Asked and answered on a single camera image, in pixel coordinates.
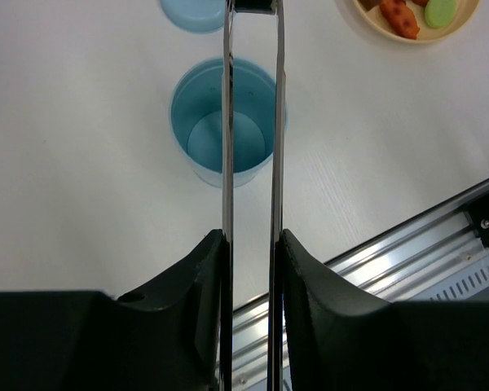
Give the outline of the metal serving tongs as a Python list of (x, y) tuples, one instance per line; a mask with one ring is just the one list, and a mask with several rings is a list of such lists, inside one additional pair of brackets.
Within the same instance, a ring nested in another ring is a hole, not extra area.
[(234, 237), (234, 56), (232, 53), (235, 14), (275, 15), (277, 51), (275, 71), (275, 131), (271, 185), (271, 238), (269, 265), (267, 389), (282, 390), (283, 382), (283, 266), (279, 242), (283, 231), (285, 102), (285, 34), (282, 1), (227, 1), (223, 26), (222, 73), (222, 234), (219, 339), (219, 388), (232, 385), (233, 327), (233, 237)]

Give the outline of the light blue cylindrical container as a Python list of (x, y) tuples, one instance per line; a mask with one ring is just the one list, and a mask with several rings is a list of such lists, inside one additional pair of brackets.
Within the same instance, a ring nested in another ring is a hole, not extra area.
[[(170, 101), (170, 128), (195, 174), (210, 186), (223, 182), (223, 137), (227, 107), (223, 98), (223, 58), (189, 69)], [(274, 78), (247, 59), (233, 63), (233, 186), (252, 181), (273, 158), (276, 92), (286, 77)]]

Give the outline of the green round macaron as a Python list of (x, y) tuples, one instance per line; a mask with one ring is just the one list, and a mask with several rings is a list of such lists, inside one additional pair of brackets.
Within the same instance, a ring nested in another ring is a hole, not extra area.
[(456, 0), (429, 0), (424, 9), (425, 22), (432, 29), (446, 27), (453, 21), (456, 9)]

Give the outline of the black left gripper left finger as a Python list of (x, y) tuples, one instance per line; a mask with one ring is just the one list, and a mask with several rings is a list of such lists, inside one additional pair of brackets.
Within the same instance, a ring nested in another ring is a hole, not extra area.
[(118, 298), (0, 292), (0, 390), (211, 390), (222, 232)]

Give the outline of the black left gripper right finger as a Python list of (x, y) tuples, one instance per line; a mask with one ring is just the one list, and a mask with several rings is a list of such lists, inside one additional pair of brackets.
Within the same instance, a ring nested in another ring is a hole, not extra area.
[(280, 240), (296, 390), (489, 390), (489, 301), (388, 302)]

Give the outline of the red orange grilled piece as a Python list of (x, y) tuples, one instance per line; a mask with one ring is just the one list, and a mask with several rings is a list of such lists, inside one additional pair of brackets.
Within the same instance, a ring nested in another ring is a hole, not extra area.
[(415, 14), (402, 0), (382, 0), (379, 5), (382, 16), (400, 37), (416, 40), (420, 27)]

